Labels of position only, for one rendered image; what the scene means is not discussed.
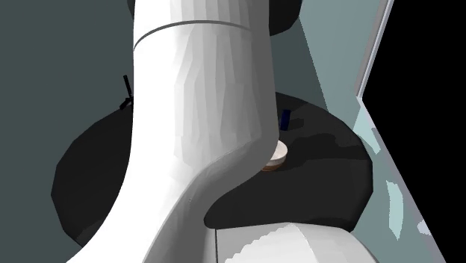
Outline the black round table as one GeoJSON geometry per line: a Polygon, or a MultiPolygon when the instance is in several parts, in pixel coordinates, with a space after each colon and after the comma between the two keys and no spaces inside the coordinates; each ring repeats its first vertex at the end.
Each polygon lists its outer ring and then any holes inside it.
{"type": "MultiPolygon", "coordinates": [[[[204,222],[211,229],[308,223],[352,231],[373,192],[373,163],[361,139],[322,108],[282,93],[287,146],[277,170],[260,172],[220,197],[204,222]]],[[[79,135],[59,160],[51,198],[65,233],[85,245],[102,225],[128,166],[132,109],[121,108],[79,135]]]]}

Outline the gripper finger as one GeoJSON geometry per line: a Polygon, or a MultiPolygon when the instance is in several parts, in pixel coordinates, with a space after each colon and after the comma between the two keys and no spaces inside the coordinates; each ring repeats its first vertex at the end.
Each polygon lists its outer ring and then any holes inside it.
{"type": "Polygon", "coordinates": [[[133,104],[134,104],[134,97],[133,97],[133,94],[132,94],[132,89],[131,89],[131,85],[129,83],[129,80],[128,80],[128,76],[127,75],[124,75],[123,76],[123,80],[125,82],[125,88],[126,88],[126,91],[127,91],[127,94],[128,96],[125,98],[125,100],[120,104],[119,106],[119,109],[120,110],[123,110],[125,109],[127,106],[131,106],[133,107],[133,104]]]}

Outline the white bowl with brown base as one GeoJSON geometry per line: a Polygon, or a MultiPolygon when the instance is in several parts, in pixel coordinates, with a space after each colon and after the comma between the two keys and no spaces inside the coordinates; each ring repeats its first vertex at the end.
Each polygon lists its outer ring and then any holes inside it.
{"type": "Polygon", "coordinates": [[[287,146],[279,140],[277,142],[276,149],[272,157],[261,170],[262,171],[273,171],[273,170],[278,169],[280,166],[284,164],[285,159],[287,157],[287,153],[288,153],[287,146]]]}

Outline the dark blue upright object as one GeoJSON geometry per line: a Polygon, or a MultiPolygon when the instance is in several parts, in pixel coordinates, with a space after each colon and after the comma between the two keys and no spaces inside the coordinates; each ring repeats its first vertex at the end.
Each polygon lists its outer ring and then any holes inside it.
{"type": "Polygon", "coordinates": [[[287,131],[290,123],[290,118],[291,118],[291,110],[289,109],[284,109],[282,111],[281,118],[279,120],[279,128],[282,131],[287,131]]]}

